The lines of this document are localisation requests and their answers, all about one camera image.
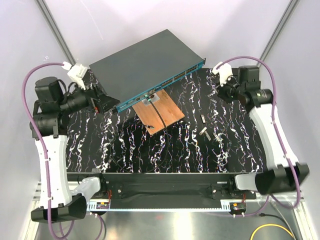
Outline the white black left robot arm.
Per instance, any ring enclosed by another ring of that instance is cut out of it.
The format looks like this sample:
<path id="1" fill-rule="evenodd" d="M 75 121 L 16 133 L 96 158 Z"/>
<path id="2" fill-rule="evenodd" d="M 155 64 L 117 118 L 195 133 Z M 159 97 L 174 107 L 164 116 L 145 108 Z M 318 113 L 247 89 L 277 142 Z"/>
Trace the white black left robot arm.
<path id="1" fill-rule="evenodd" d="M 64 83 L 53 76 L 35 83 L 38 99 L 32 113 L 38 136 L 31 125 L 32 137 L 40 160 L 40 203 L 31 212 L 31 219 L 38 223 L 66 222 L 83 219 L 91 198 L 103 198 L 108 193 L 105 178 L 93 173 L 70 190 L 67 178 L 66 149 L 70 114 L 89 110 L 105 114 L 120 101 L 108 96 L 99 85 L 87 89 L 76 87 L 72 93 L 63 93 Z"/>

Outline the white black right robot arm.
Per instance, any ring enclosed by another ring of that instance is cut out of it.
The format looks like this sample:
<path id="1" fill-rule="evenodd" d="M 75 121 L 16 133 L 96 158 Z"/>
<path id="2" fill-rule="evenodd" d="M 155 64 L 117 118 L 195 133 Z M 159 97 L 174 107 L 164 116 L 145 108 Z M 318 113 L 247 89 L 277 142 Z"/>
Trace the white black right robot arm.
<path id="1" fill-rule="evenodd" d="M 257 128 L 266 157 L 266 170 L 261 173 L 238 174 L 227 185 L 228 195 L 239 198 L 245 191 L 261 195 L 295 191 L 310 170 L 300 164 L 293 153 L 273 105 L 273 93 L 262 89 L 260 69 L 255 66 L 232 68 L 228 63 L 218 64 L 212 70 L 218 75 L 217 95 L 226 103 L 238 101 Z"/>

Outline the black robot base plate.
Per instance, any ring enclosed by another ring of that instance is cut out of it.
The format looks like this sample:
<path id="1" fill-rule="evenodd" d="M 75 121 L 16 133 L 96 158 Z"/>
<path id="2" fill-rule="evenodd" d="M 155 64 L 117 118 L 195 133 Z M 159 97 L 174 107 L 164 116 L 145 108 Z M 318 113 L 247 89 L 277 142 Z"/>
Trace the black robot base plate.
<path id="1" fill-rule="evenodd" d="M 67 173 L 70 182 L 87 177 L 102 177 L 117 207 L 217 207 L 258 198 L 254 191 L 232 189 L 232 173 Z"/>

